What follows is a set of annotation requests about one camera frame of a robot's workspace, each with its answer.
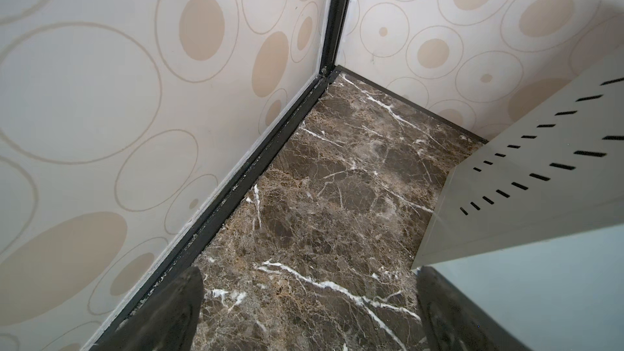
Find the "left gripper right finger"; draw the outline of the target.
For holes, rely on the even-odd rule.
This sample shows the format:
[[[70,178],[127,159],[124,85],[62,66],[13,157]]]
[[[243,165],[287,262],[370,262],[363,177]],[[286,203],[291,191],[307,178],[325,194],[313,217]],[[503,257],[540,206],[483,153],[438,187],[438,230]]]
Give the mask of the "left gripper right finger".
[[[435,268],[417,271],[417,301],[431,350],[527,350]]]

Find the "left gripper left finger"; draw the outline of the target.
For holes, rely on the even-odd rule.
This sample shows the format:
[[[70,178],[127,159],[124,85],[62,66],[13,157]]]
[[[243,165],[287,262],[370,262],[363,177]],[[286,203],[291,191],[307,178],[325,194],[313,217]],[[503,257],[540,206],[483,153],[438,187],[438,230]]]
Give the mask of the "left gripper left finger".
[[[190,350],[204,297],[198,267],[189,267],[150,297],[125,325],[93,350]]]

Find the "grey metal cabinet box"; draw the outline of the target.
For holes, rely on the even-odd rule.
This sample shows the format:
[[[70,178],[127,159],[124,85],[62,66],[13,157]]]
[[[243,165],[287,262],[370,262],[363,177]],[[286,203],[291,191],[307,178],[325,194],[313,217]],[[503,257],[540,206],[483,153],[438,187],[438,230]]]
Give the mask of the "grey metal cabinet box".
[[[623,53],[448,174],[433,267],[527,350],[623,347]]]

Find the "left black corner post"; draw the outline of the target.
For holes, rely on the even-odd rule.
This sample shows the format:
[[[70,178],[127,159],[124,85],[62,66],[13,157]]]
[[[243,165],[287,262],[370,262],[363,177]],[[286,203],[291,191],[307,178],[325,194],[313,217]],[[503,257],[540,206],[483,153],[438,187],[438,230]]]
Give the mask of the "left black corner post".
[[[338,48],[341,42],[350,0],[331,0],[325,29],[319,74],[328,77],[336,66]]]

